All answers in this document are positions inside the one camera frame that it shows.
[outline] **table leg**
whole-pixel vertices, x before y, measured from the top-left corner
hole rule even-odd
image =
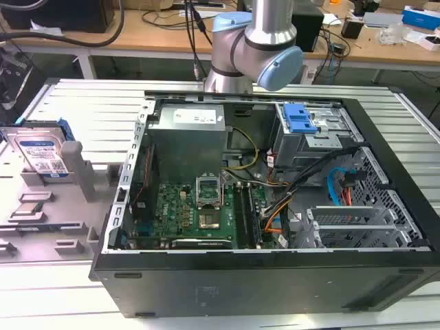
[[[304,70],[302,71],[302,76],[301,76],[301,84],[302,85],[313,84],[318,68],[319,65],[305,63]]]
[[[373,84],[377,84],[379,82],[380,78],[382,77],[383,73],[384,73],[384,70],[381,70],[381,69],[376,70],[376,72],[374,73],[373,79],[371,79],[371,82]]]
[[[82,76],[84,79],[96,79],[96,71],[93,58],[88,54],[78,54]]]

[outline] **chip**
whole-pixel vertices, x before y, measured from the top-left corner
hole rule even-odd
[[[220,229],[220,212],[218,210],[199,211],[200,229]]]

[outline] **ram slot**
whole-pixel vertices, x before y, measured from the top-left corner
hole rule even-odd
[[[243,190],[234,185],[234,218],[236,226],[236,242],[239,249],[248,248],[248,229],[245,218],[245,201],[243,199]]]
[[[259,241],[259,228],[250,186],[242,190],[242,195],[244,201],[245,224],[247,230],[247,244],[249,248],[254,249],[256,242]]]

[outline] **robotic arm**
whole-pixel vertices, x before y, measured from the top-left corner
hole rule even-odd
[[[268,91],[290,83],[303,64],[293,9],[294,0],[253,0],[252,14],[217,15],[205,91],[250,94],[252,81]]]

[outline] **floor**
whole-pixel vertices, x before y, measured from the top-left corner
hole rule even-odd
[[[194,80],[191,60],[167,60],[158,58],[109,58],[97,56],[93,59],[99,79],[142,79],[142,80]],[[78,63],[71,56],[35,55],[34,62],[47,76],[58,78],[82,78]],[[206,71],[209,62],[203,62]],[[333,85],[373,86],[372,69],[343,68],[335,77]],[[377,86],[399,87],[403,93],[426,116],[440,101],[440,75],[421,72],[429,77],[418,80],[408,71],[385,71]],[[331,79],[318,77],[316,84],[329,85]],[[432,117],[436,127],[440,127],[440,106]]]

